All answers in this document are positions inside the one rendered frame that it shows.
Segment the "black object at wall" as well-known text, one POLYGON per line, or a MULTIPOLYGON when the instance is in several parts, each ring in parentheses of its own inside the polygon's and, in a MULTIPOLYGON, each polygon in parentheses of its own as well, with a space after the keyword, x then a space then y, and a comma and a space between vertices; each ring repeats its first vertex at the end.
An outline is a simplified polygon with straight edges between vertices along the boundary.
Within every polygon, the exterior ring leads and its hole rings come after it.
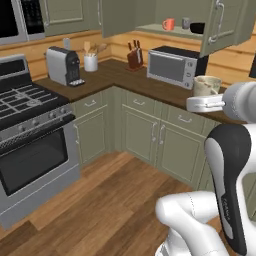
POLYGON ((249 73, 249 77, 256 78, 256 57, 253 60, 251 70, 250 70, 250 73, 249 73))

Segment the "brown knife block with knives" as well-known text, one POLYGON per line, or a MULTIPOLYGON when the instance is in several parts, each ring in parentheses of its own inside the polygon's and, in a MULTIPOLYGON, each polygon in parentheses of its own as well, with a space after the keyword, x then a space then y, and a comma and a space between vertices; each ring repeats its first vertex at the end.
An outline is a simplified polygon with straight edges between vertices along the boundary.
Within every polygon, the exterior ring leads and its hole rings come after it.
POLYGON ((138 71, 143 65, 143 54, 139 40, 133 40, 133 43, 128 43, 129 53, 127 54, 129 71, 138 71))

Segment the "narrow green wall cabinet door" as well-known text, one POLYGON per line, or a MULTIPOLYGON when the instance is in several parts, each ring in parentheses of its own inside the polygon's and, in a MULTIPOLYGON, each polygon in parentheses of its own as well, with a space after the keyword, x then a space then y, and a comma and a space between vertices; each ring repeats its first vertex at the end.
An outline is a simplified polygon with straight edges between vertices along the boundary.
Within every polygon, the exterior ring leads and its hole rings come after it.
POLYGON ((88 21, 90 30, 100 30, 97 15, 97 0, 87 0, 88 4, 88 21))

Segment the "white utensil pot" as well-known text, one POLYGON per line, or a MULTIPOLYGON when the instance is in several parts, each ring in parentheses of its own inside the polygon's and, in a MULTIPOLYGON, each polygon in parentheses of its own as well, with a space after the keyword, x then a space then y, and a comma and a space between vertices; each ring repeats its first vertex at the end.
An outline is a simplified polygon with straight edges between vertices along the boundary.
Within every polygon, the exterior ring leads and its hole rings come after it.
POLYGON ((98 55, 95 53, 86 54, 84 56, 84 69, 87 72, 95 72, 98 70, 98 55))

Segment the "green drawer front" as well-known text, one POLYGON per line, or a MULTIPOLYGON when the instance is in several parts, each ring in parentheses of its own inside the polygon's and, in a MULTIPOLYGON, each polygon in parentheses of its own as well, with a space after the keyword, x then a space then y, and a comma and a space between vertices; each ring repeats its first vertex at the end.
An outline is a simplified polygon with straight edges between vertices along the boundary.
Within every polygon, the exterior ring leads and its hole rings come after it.
POLYGON ((98 92, 73 103, 73 109, 77 118, 88 114, 106 104, 106 94, 98 92))
POLYGON ((174 125, 197 134, 202 133, 204 126, 203 117, 173 106, 168 107, 167 120, 174 125))
POLYGON ((126 103, 129 107, 132 107, 139 111, 142 111, 148 114, 154 114, 155 101, 146 96, 127 91, 126 103))

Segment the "silver toaster oven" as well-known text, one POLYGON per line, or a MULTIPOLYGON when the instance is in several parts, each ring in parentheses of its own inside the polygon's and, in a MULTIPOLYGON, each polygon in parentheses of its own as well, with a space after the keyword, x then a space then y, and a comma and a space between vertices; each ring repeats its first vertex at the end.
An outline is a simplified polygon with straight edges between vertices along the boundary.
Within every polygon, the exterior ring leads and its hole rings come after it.
POLYGON ((194 78, 205 74, 208 58, 197 51, 157 47, 148 51, 147 77, 191 90, 194 78))

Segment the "wooden kitchen utensils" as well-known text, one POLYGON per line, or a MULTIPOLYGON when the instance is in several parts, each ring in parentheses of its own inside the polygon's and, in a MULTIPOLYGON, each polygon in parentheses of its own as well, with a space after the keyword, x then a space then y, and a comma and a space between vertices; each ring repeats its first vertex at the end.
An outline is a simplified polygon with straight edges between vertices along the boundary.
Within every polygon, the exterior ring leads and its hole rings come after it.
POLYGON ((104 51, 107 48, 106 43, 102 44, 92 44, 89 41, 84 42, 84 53, 87 56, 98 55, 100 52, 104 51))

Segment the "red mug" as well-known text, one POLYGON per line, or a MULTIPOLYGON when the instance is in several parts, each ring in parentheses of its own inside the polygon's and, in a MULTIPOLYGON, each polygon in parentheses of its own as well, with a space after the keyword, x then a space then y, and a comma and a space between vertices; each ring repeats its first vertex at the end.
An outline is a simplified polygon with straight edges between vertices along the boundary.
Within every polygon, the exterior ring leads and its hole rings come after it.
POLYGON ((166 31, 171 31, 174 29, 175 26, 175 19, 174 18, 167 18, 162 22, 162 28, 166 31))

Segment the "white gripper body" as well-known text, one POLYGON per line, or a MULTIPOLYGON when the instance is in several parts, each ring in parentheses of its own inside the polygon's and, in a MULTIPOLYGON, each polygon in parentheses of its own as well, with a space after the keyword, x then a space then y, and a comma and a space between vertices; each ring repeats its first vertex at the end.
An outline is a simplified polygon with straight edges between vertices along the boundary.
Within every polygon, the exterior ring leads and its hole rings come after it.
POLYGON ((210 96, 189 97, 186 100, 186 109, 189 112, 208 113, 221 111, 224 106, 222 94, 210 96))

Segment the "green base cabinet door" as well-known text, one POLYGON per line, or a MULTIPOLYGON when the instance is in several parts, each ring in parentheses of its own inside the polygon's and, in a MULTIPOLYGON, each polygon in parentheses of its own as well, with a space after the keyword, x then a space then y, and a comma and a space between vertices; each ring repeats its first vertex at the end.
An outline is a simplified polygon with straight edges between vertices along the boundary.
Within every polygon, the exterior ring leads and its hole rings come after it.
POLYGON ((75 120, 79 131, 79 156, 82 166, 108 151, 107 106, 98 108, 75 120))
POLYGON ((165 125, 156 166, 160 171, 196 189, 204 168, 204 137, 171 123, 165 125))
POLYGON ((122 107, 122 147, 140 160, 154 165, 159 120, 128 106, 122 107), (152 124, 155 128, 155 142, 151 139, 152 124))

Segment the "open green wall cabinet door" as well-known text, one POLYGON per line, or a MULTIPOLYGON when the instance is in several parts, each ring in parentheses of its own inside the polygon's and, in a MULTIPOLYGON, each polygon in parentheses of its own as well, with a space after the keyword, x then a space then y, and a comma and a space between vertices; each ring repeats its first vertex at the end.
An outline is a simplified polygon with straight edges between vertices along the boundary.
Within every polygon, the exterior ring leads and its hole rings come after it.
POLYGON ((256 0, 221 0, 225 11, 219 38, 209 44, 208 39, 217 31, 221 10, 215 9, 215 0, 209 0, 205 11, 206 21, 200 56, 210 55, 232 45, 239 45, 251 38, 256 20, 256 0))
POLYGON ((136 0, 100 0, 100 7, 104 38, 135 28, 136 0))

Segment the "silver and black coffee machine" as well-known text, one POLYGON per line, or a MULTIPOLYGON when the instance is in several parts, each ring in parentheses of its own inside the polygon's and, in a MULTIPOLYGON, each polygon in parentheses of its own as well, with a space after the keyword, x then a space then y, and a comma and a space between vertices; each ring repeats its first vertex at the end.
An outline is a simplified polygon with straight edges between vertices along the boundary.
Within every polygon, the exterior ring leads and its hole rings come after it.
POLYGON ((46 51, 46 62, 52 81, 70 87, 85 83, 80 77, 80 59, 75 51, 51 46, 46 51))

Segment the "steel gas stove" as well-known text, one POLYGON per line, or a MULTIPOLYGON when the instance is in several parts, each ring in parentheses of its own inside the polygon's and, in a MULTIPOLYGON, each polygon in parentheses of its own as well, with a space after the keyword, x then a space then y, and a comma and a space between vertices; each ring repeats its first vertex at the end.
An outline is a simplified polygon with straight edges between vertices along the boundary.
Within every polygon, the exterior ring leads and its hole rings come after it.
POLYGON ((80 178, 69 99, 32 82, 23 54, 0 57, 0 226, 80 178))

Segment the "black oven door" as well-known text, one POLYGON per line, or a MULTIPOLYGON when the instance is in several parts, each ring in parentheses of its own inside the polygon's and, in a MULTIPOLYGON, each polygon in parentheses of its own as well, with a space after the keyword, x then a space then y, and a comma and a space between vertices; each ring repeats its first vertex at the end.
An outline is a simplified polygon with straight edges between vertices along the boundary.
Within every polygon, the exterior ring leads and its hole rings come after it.
POLYGON ((0 183, 11 196, 46 174, 63 174, 77 163, 74 131, 61 127, 2 151, 0 183))

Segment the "black bowl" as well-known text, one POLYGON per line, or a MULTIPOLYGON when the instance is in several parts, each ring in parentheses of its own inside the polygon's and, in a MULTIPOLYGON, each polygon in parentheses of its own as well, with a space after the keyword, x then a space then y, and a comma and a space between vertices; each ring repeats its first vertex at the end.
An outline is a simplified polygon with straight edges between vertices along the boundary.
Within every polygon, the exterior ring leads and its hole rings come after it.
POLYGON ((190 24, 190 31, 194 34, 203 34, 205 28, 204 22, 193 22, 190 24))

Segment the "green wall cabinet shelf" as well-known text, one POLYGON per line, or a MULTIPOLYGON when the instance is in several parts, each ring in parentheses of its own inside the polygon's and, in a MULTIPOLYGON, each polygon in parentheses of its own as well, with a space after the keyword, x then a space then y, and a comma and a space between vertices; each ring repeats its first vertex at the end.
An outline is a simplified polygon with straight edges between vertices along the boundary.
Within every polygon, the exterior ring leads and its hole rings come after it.
POLYGON ((192 33, 189 29, 183 29, 180 26, 175 26, 173 30, 164 30, 161 24, 148 24, 143 26, 137 26, 137 31, 144 31, 155 34, 165 34, 181 38, 202 40, 202 34, 192 33))

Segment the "steel microwave oven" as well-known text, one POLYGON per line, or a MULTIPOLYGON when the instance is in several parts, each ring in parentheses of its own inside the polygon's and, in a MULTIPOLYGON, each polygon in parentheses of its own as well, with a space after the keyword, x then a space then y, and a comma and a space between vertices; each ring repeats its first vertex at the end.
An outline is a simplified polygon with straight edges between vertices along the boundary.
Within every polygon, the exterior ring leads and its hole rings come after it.
POLYGON ((44 37, 39 0, 0 0, 0 45, 44 37))

